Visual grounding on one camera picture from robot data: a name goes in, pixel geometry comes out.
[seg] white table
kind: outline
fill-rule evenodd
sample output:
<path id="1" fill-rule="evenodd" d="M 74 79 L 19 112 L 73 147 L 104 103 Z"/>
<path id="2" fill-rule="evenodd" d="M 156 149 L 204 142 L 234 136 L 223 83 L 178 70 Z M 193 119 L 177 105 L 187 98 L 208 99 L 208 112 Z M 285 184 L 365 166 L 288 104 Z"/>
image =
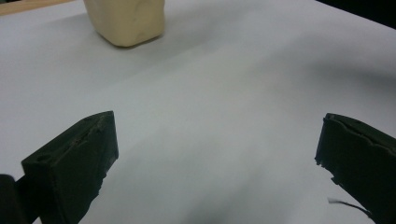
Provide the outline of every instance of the white table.
<path id="1" fill-rule="evenodd" d="M 0 17 L 0 171 L 114 110 L 120 158 L 80 223 L 372 223 L 314 161 L 333 112 L 396 136 L 396 31 L 313 0 L 169 0 L 109 45 L 81 1 Z"/>

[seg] beige object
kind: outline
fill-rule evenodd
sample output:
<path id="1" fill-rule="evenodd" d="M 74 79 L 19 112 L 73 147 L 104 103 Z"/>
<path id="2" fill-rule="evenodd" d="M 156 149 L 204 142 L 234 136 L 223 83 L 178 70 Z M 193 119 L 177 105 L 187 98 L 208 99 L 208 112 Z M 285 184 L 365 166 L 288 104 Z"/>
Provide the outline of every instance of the beige object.
<path id="1" fill-rule="evenodd" d="M 164 0 L 84 0 L 96 31 L 120 47 L 150 40 L 163 33 Z"/>

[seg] beige block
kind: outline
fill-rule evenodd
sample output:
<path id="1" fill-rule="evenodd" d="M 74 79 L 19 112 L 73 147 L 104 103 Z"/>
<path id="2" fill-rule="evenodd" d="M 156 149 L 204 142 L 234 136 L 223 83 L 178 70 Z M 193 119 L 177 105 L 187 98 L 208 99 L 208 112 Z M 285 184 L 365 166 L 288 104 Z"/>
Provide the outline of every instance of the beige block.
<path id="1" fill-rule="evenodd" d="M 110 43 L 120 47 L 163 33 L 164 0 L 84 0 L 91 23 Z"/>

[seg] tabletop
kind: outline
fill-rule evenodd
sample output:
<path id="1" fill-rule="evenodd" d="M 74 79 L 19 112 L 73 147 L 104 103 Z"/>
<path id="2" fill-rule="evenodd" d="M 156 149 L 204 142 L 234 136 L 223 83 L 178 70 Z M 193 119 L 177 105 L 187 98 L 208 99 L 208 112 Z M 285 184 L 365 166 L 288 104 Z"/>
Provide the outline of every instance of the tabletop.
<path id="1" fill-rule="evenodd" d="M 0 4 L 0 16 L 32 10 L 40 7 L 49 7 L 70 1 L 73 0 L 19 0 L 16 2 L 9 2 L 6 4 Z"/>
<path id="2" fill-rule="evenodd" d="M 328 112 L 396 136 L 396 32 L 313 0 L 169 0 L 135 48 L 82 1 L 0 17 L 0 171 L 113 110 L 120 158 L 80 223 L 372 223 L 316 166 Z"/>

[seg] white surface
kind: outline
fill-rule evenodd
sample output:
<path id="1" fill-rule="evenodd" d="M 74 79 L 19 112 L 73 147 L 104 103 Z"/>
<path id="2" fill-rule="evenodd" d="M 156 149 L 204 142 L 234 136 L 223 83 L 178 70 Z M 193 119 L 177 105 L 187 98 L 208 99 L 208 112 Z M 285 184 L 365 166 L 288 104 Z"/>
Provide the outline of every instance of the white surface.
<path id="1" fill-rule="evenodd" d="M 314 161 L 327 112 L 396 136 L 396 31 L 308 0 L 169 0 L 110 46 L 82 2 L 0 17 L 0 170 L 114 110 L 120 158 L 81 223 L 372 223 Z"/>

